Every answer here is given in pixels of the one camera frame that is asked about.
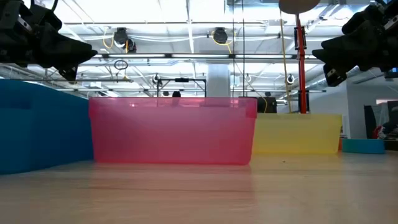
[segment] fluorescent light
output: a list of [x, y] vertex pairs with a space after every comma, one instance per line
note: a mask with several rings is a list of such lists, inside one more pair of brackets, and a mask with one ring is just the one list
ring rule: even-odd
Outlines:
[[226, 54], [172, 54], [172, 58], [229, 58]]
[[110, 54], [109, 58], [164, 58], [164, 54]]
[[326, 90], [310, 90], [310, 93], [324, 93]]
[[305, 59], [317, 59], [314, 55], [306, 55]]
[[[250, 59], [283, 59], [283, 55], [256, 55], [256, 54], [248, 54], [244, 55], [244, 58], [250, 58]], [[243, 55], [236, 55], [236, 58], [243, 58]], [[292, 59], [292, 55], [286, 55], [286, 59]]]
[[100, 90], [100, 89], [56, 89], [58, 91], [107, 91], [107, 90]]
[[109, 54], [108, 50], [106, 49], [100, 49], [100, 50], [105, 51], [107, 54]]

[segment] white wall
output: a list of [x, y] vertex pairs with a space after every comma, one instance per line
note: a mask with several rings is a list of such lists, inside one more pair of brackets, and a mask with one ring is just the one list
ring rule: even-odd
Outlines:
[[346, 82], [337, 87], [328, 87], [326, 93], [310, 94], [312, 114], [340, 114], [343, 117], [343, 134], [350, 138], [349, 110]]
[[375, 105], [376, 100], [398, 99], [398, 93], [385, 85], [353, 85], [347, 86], [349, 128], [351, 138], [365, 139], [366, 126], [364, 105]]

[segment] pink translucent bin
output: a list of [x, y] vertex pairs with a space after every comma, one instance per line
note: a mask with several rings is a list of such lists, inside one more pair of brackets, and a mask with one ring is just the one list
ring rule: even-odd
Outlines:
[[96, 162], [245, 165], [257, 101], [90, 98]]

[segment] ceiling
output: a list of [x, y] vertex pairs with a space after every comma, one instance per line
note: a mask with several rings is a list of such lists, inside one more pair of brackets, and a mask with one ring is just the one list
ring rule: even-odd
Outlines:
[[[116, 46], [108, 49], [104, 41], [111, 45], [111, 36], [117, 27], [126, 27], [130, 38], [136, 43], [137, 53], [185, 53], [185, 54], [229, 54], [226, 45], [217, 45], [211, 38], [215, 27], [225, 27], [229, 35], [230, 49], [235, 54], [282, 54], [282, 38], [280, 38], [280, 17], [284, 22], [284, 40], [286, 54], [294, 55], [295, 17], [279, 14], [277, 1], [244, 0], [242, 13], [241, 1], [236, 1], [234, 9], [225, 0], [59, 0], [55, 14], [64, 23], [60, 33], [85, 41], [100, 54], [124, 53]], [[347, 4], [330, 4], [346, 2]], [[36, 0], [37, 4], [52, 7], [53, 0]], [[355, 13], [363, 10], [369, 1], [321, 1], [316, 8], [300, 15], [301, 23], [307, 33], [306, 54], [319, 49], [323, 40], [341, 35], [341, 26]], [[236, 40], [233, 41], [233, 30]], [[118, 79], [126, 76], [131, 82], [96, 82], [96, 79], [116, 78], [117, 70], [113, 67], [114, 60], [94, 58], [79, 68], [79, 78], [92, 79], [92, 85], [67, 82], [58, 83], [64, 88], [152, 88], [151, 80], [155, 74], [162, 78], [206, 78], [208, 64], [211, 60], [173, 60], [129, 59], [129, 67], [118, 74]], [[224, 60], [233, 70], [233, 61]], [[243, 62], [236, 65], [236, 77], [240, 84], [235, 88], [242, 89]], [[30, 66], [29, 70], [45, 76], [45, 70], [38, 66]], [[323, 78], [323, 65], [317, 60], [308, 60], [305, 64], [306, 82], [311, 85]], [[283, 89], [283, 59], [272, 62], [246, 60], [245, 73], [254, 88]], [[290, 60], [287, 73], [297, 77], [298, 61]], [[59, 79], [61, 76], [54, 70], [47, 71], [47, 78]], [[170, 88], [197, 88], [195, 83], [170, 83]], [[147, 96], [139, 92], [114, 92], [112, 96]], [[203, 96], [201, 92], [183, 92], [183, 96]]]

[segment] white column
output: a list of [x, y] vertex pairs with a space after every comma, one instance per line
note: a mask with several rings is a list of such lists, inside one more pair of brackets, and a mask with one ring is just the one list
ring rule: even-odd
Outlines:
[[230, 97], [230, 75], [228, 64], [209, 64], [207, 97]]

